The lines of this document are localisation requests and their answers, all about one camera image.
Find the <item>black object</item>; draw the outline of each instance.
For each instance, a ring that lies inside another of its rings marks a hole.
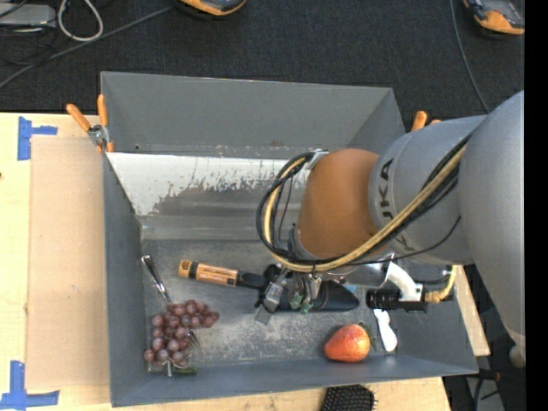
[[[267,284],[259,292],[259,300],[257,301],[256,306],[259,306],[261,303],[264,304],[265,307],[268,305],[268,303],[265,304],[265,298],[267,300],[269,299],[268,290],[270,288],[270,283],[277,283],[280,273],[281,269],[276,265],[269,265],[266,268],[264,276]],[[287,281],[291,281],[292,279],[297,278],[297,276],[295,273],[289,272],[285,278]],[[291,306],[288,292],[288,288],[290,287],[290,284],[283,287],[283,290],[279,294],[278,305],[276,306],[276,309],[272,309],[272,311],[282,310],[297,313],[301,312],[300,308]],[[313,303],[307,312],[347,312],[356,309],[359,305],[360,301],[344,286],[333,280],[324,280],[319,286],[318,296],[313,300]]]
[[[375,395],[361,384],[329,387],[320,411],[372,411]]]
[[[403,308],[405,312],[426,310],[424,301],[400,301],[401,291],[398,288],[370,289],[366,293],[366,304],[370,309],[391,311]]]

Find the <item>black cable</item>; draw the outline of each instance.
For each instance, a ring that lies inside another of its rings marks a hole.
[[[491,112],[491,110],[489,109],[489,107],[485,103],[485,100],[483,99],[483,96],[481,96],[481,92],[480,92],[478,86],[476,85],[476,81],[474,79],[474,76],[472,75],[472,70],[470,70],[470,67],[468,66],[468,59],[466,58],[466,54],[464,53],[464,49],[463,49],[462,43],[461,43],[461,36],[459,35],[459,31],[458,31],[458,28],[456,26],[455,8],[453,7],[453,0],[449,0],[449,4],[450,4],[450,7],[451,7],[451,17],[453,19],[453,28],[455,29],[456,42],[459,45],[459,50],[461,51],[461,57],[462,57],[462,60],[464,61],[464,66],[466,67],[466,70],[468,72],[468,77],[470,78],[470,81],[472,82],[472,86],[474,87],[474,90],[476,91],[476,94],[478,95],[479,101],[483,105],[483,107],[485,109],[485,112],[487,114],[489,114]]]
[[[285,219],[285,214],[287,213],[288,211],[288,207],[289,207],[289,200],[291,199],[291,191],[293,190],[293,176],[289,179],[289,191],[288,191],[288,196],[285,200],[285,207],[283,208],[283,212],[282,212],[282,217],[280,218],[280,224],[278,225],[278,229],[277,229],[277,237],[278,239],[281,239],[282,238],[282,226],[283,226],[283,220]]]
[[[142,18],[139,18],[138,20],[135,20],[135,21],[132,21],[130,23],[128,23],[127,25],[125,26],[122,26],[122,27],[118,27],[117,29],[114,29],[113,31],[110,31],[108,33],[104,33],[100,38],[97,38],[97,39],[94,39],[94,40],[91,40],[91,41],[87,41],[85,43],[80,43],[70,49],[67,49],[65,51],[60,51],[58,53],[56,53],[55,55],[52,55],[50,56],[49,58],[47,58],[46,60],[44,60],[43,62],[40,62],[40,63],[36,63],[36,64],[32,64],[32,65],[28,65],[26,66],[25,68],[22,68],[21,70],[19,70],[18,72],[15,72],[14,74],[12,74],[10,77],[6,78],[5,80],[3,80],[2,82],[0,82],[0,90],[2,88],[4,88],[5,86],[7,86],[13,79],[15,79],[17,76],[21,76],[22,74],[26,73],[28,70],[32,70],[34,69],[35,67],[38,67],[39,65],[43,64],[43,63],[48,63],[49,61],[53,61],[54,59],[57,59],[59,57],[64,57],[65,55],[68,55],[69,53],[73,52],[73,51],[77,51],[79,50],[80,48],[82,47],[85,47],[87,45],[90,45],[90,44],[93,44],[95,43],[95,41],[99,40],[99,39],[105,39],[105,38],[108,38],[116,33],[119,33],[121,31],[124,31],[126,29],[129,29],[130,27],[133,27],[143,21],[147,21],[147,20],[150,20],[151,18],[153,17],[156,17],[158,15],[161,15],[161,14],[164,14],[166,12],[168,12],[169,10],[172,10],[174,8],[174,6],[169,6],[167,8],[163,8],[163,9],[160,9],[156,12],[153,12],[149,15],[145,15],[144,17]]]

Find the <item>red grapes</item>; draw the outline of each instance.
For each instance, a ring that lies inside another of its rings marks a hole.
[[[210,310],[203,301],[170,303],[165,312],[151,317],[151,345],[144,351],[143,359],[154,366],[167,360],[176,366],[187,365],[194,331],[210,328],[218,320],[219,313]]]

